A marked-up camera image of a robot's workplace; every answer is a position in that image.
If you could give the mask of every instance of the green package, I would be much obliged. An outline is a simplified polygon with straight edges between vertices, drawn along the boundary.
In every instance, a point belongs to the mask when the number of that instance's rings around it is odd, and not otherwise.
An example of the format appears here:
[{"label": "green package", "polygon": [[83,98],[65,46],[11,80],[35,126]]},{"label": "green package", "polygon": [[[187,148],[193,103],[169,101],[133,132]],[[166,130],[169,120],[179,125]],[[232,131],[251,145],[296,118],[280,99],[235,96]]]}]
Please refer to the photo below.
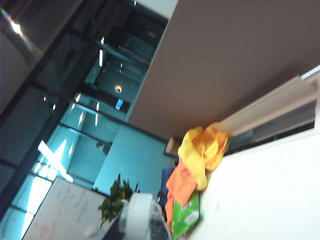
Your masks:
[{"label": "green package", "polygon": [[181,205],[174,201],[172,217],[172,239],[176,240],[181,234],[192,228],[199,219],[199,192],[195,191],[188,202]]}]

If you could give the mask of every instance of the glass wall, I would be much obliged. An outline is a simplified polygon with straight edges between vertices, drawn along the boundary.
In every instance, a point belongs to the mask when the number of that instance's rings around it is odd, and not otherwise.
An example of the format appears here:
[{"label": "glass wall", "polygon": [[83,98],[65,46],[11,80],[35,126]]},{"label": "glass wall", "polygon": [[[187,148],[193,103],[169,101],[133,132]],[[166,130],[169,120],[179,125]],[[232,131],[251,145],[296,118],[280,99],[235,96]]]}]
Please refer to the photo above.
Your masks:
[{"label": "glass wall", "polygon": [[174,165],[165,140],[126,122],[166,23],[131,1],[76,14],[1,122],[1,239],[23,237],[56,177],[108,194],[121,173],[156,197]]}]

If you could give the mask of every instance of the orange fabric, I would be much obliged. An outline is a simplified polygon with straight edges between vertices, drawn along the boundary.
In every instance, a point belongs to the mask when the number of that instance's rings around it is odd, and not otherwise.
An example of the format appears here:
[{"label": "orange fabric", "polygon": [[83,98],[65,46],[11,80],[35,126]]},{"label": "orange fabric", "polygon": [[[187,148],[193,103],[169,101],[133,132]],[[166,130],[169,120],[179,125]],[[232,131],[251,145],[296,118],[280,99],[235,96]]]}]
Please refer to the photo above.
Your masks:
[{"label": "orange fabric", "polygon": [[174,212],[174,201],[184,206],[196,189],[197,182],[182,160],[171,174],[166,187],[168,188],[167,203],[165,205],[167,224],[171,228]]},{"label": "orange fabric", "polygon": [[184,206],[196,189],[197,183],[183,161],[179,161],[172,175],[166,182],[166,188],[175,201]]},{"label": "orange fabric", "polygon": [[167,199],[168,201],[166,202],[164,209],[166,213],[166,224],[171,230],[172,218],[174,216],[174,196],[169,192]]}]

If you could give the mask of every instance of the ceiling light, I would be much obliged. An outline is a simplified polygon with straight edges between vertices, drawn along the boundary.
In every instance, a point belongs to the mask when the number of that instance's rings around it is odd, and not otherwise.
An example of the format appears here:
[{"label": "ceiling light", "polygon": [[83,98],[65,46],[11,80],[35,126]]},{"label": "ceiling light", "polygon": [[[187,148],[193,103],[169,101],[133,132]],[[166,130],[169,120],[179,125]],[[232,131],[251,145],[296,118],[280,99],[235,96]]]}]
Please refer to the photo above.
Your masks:
[{"label": "ceiling light", "polygon": [[74,149],[74,145],[72,144],[71,147],[69,148],[68,157],[70,157],[70,155],[72,154],[73,149]]},{"label": "ceiling light", "polygon": [[81,93],[79,93],[79,95],[76,97],[76,99],[75,99],[75,102],[76,102],[76,103],[79,102],[80,97],[81,97]]},{"label": "ceiling light", "polygon": [[84,111],[82,111],[82,113],[80,114],[78,126],[79,126],[80,123],[82,122],[83,118],[84,118]]},{"label": "ceiling light", "polygon": [[22,32],[21,32],[21,27],[20,27],[19,24],[16,24],[15,22],[11,22],[11,26],[12,26],[13,31],[14,31],[16,34],[19,34],[19,35],[22,34]]},{"label": "ceiling light", "polygon": [[98,114],[96,113],[95,114],[95,123],[94,123],[95,126],[98,126]]},{"label": "ceiling light", "polygon": [[117,86],[115,86],[114,90],[117,94],[120,94],[122,92],[122,87],[120,85],[117,85]]}]

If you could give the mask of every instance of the white wall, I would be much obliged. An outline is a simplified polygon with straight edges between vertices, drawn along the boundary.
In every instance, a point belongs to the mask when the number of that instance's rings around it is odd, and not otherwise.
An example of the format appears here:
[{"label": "white wall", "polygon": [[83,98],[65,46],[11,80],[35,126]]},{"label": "white wall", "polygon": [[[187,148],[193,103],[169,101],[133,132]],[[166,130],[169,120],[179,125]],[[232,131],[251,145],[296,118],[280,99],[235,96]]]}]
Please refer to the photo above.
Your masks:
[{"label": "white wall", "polygon": [[188,239],[320,239],[319,143],[310,130],[226,156]]},{"label": "white wall", "polygon": [[170,19],[178,0],[136,0],[142,6]]}]

